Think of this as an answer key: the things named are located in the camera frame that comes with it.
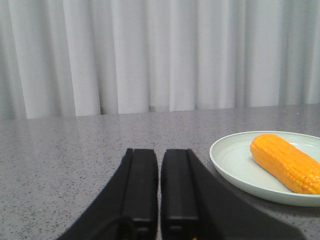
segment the white plate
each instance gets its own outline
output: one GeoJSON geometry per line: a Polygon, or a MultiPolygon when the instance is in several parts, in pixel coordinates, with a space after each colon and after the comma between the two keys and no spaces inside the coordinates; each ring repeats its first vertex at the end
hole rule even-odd
{"type": "Polygon", "coordinates": [[[243,191],[269,201],[303,207],[320,207],[320,194],[294,193],[252,158],[250,144],[261,134],[276,134],[320,162],[320,138],[284,131],[248,131],[225,136],[210,148],[217,171],[243,191]]]}

